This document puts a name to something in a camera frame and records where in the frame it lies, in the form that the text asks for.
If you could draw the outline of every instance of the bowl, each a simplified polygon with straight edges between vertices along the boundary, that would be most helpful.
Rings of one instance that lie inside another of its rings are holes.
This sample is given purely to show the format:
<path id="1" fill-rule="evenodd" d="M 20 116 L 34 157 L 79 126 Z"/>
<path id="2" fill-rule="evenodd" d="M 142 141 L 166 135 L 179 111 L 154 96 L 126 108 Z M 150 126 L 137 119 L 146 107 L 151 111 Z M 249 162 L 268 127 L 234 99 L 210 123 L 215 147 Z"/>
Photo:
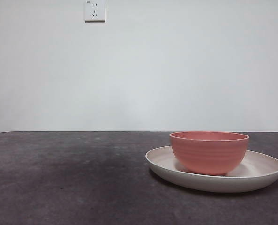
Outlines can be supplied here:
<path id="1" fill-rule="evenodd" d="M 224 176 L 245 156 L 249 136 L 219 131 L 171 133 L 173 153 L 192 173 Z"/>

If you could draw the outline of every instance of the white wall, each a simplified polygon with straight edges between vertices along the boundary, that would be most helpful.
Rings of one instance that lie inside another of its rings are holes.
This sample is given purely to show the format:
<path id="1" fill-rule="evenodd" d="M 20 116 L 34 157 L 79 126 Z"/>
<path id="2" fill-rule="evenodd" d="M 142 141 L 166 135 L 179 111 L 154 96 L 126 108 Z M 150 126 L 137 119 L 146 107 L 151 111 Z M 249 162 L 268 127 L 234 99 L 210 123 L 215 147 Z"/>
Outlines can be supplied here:
<path id="1" fill-rule="evenodd" d="M 278 0 L 0 0 L 0 132 L 278 131 Z"/>

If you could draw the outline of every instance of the plate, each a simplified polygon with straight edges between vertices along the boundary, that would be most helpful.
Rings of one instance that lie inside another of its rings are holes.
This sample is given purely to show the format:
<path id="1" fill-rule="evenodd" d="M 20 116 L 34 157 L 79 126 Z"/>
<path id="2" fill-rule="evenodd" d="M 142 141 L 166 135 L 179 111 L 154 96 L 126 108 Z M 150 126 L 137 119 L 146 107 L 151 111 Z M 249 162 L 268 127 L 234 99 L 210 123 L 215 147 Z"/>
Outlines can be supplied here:
<path id="1" fill-rule="evenodd" d="M 241 164 L 225 176 L 190 173 L 175 158 L 171 146 L 152 149 L 145 157 L 151 170 L 161 178 L 201 191 L 253 191 L 272 184 L 278 178 L 278 159 L 249 150 Z"/>

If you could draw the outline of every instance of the electrical outlet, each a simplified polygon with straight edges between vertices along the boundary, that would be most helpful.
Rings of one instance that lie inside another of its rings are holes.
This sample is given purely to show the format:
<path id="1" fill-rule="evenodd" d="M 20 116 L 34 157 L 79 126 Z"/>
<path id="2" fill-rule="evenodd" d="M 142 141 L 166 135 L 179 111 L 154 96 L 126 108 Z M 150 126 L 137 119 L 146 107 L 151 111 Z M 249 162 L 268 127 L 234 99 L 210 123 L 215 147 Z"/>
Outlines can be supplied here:
<path id="1" fill-rule="evenodd" d="M 105 21 L 105 0 L 90 0 L 85 2 L 85 21 Z"/>

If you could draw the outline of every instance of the table surface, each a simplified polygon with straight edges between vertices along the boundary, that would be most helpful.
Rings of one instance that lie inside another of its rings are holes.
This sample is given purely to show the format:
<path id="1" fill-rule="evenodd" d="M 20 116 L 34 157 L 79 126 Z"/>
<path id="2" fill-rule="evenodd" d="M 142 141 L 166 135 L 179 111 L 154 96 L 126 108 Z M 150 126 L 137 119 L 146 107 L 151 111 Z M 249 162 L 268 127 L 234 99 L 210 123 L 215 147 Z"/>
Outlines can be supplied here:
<path id="1" fill-rule="evenodd" d="M 278 158 L 278 132 L 242 132 Z M 0 225 L 278 225 L 278 180 L 219 194 L 171 184 L 145 153 L 168 132 L 0 133 Z"/>

